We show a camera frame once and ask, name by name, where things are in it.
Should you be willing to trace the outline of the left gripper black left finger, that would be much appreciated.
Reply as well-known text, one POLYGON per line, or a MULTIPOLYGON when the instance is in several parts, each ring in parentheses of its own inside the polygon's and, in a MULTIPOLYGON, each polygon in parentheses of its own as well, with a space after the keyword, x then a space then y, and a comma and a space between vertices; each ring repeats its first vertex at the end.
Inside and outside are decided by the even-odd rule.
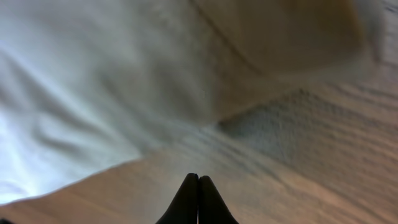
POLYGON ((166 212, 156 224, 196 224, 198 218, 198 175, 189 173, 166 212))

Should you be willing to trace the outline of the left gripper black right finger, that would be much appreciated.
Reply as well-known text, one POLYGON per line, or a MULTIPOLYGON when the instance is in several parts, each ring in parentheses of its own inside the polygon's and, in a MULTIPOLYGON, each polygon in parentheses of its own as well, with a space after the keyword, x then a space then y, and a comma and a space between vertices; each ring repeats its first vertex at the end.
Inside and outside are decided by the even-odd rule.
POLYGON ((207 175, 199 178, 198 223, 238 224, 207 175))

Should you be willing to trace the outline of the beige shorts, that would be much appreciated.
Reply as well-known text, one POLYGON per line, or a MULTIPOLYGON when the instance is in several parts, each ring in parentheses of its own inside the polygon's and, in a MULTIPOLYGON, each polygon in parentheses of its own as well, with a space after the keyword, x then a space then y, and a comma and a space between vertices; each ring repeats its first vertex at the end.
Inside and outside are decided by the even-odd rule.
POLYGON ((1 203, 309 83, 373 75, 380 1, 1 1, 1 203))

